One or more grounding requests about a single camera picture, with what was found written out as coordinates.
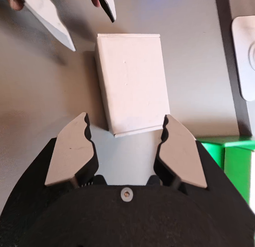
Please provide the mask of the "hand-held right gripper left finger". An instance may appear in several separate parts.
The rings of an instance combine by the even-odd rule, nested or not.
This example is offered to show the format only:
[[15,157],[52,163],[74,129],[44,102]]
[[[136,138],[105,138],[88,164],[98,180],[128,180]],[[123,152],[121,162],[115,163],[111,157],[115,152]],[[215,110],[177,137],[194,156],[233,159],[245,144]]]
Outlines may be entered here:
[[88,114],[83,112],[58,134],[46,175],[45,186],[70,182],[74,188],[91,184],[99,168],[91,140]]

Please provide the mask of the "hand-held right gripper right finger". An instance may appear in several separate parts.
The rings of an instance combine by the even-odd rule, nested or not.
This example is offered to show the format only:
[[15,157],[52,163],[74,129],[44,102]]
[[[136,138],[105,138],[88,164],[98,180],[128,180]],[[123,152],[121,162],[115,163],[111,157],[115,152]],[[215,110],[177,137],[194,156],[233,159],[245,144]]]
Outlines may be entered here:
[[202,189],[208,187],[195,137],[169,114],[164,117],[154,172],[163,186],[178,189],[187,183]]

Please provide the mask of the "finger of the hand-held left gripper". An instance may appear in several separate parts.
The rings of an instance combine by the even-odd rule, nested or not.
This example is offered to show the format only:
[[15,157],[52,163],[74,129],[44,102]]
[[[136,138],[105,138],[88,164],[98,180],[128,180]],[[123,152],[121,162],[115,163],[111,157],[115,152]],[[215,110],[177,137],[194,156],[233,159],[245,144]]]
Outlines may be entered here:
[[107,16],[110,18],[111,22],[114,23],[116,21],[114,0],[99,0],[99,2]]
[[24,0],[24,5],[59,42],[71,51],[76,51],[69,31],[52,0]]

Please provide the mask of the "green plastic bin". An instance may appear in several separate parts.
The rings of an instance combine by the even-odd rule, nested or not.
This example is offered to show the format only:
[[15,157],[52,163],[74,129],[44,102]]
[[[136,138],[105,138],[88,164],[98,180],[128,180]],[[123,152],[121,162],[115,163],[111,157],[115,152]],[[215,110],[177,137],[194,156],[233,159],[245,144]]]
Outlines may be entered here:
[[198,137],[204,148],[255,211],[254,136]]

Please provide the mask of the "white cardboard box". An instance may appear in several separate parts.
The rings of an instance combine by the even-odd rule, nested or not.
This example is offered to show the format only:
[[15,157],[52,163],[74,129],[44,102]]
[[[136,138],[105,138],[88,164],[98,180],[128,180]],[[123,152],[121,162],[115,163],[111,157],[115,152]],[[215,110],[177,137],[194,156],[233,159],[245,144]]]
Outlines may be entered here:
[[97,34],[95,60],[110,133],[162,129],[170,107],[160,34]]

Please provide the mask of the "grey desk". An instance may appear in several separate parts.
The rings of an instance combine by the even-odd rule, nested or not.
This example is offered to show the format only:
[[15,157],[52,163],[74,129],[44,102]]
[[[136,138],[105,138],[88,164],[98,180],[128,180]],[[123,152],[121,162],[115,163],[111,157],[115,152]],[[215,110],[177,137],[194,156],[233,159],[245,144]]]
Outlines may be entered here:
[[15,184],[50,139],[82,112],[91,123],[97,174],[110,185],[145,185],[161,130],[114,138],[94,59],[97,33],[160,34],[170,112],[200,136],[254,133],[254,102],[239,93],[225,45],[231,19],[254,0],[114,0],[111,23],[90,0],[56,0],[76,52],[27,10],[1,1],[1,212]]

